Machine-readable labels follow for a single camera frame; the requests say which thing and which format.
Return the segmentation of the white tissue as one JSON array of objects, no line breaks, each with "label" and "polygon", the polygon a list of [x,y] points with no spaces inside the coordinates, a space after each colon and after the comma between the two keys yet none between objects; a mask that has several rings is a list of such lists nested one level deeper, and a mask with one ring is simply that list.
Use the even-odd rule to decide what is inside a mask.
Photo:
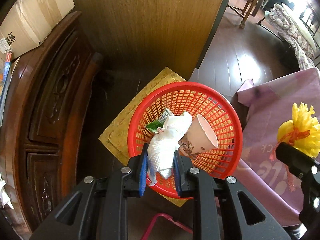
[{"label": "white tissue", "polygon": [[168,116],[163,126],[157,128],[157,133],[152,137],[147,149],[150,186],[156,185],[157,174],[164,179],[171,176],[174,154],[180,147],[178,142],[188,131],[191,123],[191,115],[183,112],[181,115]]}]

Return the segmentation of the tray with snacks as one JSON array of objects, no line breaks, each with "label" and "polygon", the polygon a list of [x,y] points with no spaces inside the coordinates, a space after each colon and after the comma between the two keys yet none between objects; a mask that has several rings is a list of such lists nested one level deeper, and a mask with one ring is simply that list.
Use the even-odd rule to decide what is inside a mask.
[{"label": "tray with snacks", "polygon": [[20,57],[12,60],[13,53],[7,53],[4,66],[1,69],[1,126],[3,125],[4,119],[4,108],[8,94],[8,89],[13,77],[13,73],[17,64],[19,63]]}]

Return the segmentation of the gold patterned box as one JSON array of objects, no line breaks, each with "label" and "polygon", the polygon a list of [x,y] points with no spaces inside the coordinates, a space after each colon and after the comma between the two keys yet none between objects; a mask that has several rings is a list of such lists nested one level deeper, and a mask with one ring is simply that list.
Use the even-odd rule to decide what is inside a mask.
[{"label": "gold patterned box", "polygon": [[129,161],[127,149],[127,134],[131,118],[140,102],[157,88],[173,83],[184,81],[171,69],[164,68],[155,78],[153,78],[143,89],[130,101],[130,103],[119,113],[110,125],[100,135],[99,140],[103,145],[123,164]]}]

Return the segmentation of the pink stool frame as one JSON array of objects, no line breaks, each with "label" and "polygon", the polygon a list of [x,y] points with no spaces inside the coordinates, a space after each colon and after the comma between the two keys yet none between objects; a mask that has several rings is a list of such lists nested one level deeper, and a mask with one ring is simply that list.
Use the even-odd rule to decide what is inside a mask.
[{"label": "pink stool frame", "polygon": [[140,239],[192,239],[193,230],[166,213],[151,219]]}]

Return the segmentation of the dark carved wooden cabinet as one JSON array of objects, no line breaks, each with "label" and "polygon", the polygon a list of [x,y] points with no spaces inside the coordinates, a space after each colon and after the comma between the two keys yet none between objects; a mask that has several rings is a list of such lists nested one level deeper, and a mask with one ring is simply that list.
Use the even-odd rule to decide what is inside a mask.
[{"label": "dark carved wooden cabinet", "polygon": [[18,59],[4,105],[1,174],[12,226],[28,239],[76,184],[82,126],[101,55],[67,15]]}]

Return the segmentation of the wooden partition panel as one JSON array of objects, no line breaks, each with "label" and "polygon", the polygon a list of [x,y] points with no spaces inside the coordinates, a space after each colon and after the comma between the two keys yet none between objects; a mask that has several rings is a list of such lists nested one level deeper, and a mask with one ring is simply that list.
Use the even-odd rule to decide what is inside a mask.
[{"label": "wooden partition panel", "polygon": [[93,48],[117,67],[168,67],[188,79],[223,0],[74,0]]}]

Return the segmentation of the green white wrapper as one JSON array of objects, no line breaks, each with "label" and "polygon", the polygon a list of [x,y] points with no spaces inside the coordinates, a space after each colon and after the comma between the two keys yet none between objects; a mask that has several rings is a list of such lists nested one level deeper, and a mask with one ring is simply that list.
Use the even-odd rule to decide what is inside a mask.
[{"label": "green white wrapper", "polygon": [[146,125],[146,129],[153,134],[158,133],[158,128],[162,128],[166,119],[172,115],[173,113],[166,108],[158,119]]}]

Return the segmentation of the cardboard box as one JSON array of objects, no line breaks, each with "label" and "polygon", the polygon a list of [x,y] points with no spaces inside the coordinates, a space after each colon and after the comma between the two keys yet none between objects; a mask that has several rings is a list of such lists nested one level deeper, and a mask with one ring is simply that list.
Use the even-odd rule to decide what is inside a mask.
[{"label": "cardboard box", "polygon": [[73,8],[73,0],[17,0],[1,24],[1,61],[40,46]]}]

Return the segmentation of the paper cup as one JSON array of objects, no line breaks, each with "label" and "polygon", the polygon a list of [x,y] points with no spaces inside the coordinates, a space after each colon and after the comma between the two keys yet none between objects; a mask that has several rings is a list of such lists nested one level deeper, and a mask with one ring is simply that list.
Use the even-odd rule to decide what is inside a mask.
[{"label": "paper cup", "polygon": [[198,114],[191,123],[187,133],[179,141],[179,153],[187,157],[195,157],[200,153],[218,148],[217,136],[209,122]]}]

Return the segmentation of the red plastic mesh basket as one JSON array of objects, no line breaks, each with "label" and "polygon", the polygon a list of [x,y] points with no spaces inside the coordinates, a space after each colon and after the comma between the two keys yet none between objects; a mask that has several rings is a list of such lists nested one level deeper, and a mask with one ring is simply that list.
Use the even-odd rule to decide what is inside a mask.
[{"label": "red plastic mesh basket", "polygon": [[192,124],[179,142],[179,153],[210,176],[225,179],[235,171],[242,151],[242,128],[231,104],[217,91],[195,82],[164,85],[139,103],[129,125],[129,156],[140,155],[154,136],[165,110],[188,112]]}]

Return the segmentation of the floral bed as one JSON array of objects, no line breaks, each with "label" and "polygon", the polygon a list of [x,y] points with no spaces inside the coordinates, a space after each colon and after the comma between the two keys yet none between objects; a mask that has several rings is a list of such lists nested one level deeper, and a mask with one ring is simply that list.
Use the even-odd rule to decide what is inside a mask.
[{"label": "floral bed", "polygon": [[277,34],[291,45],[300,70],[314,68],[316,44],[303,21],[285,4],[274,4],[265,18]]}]

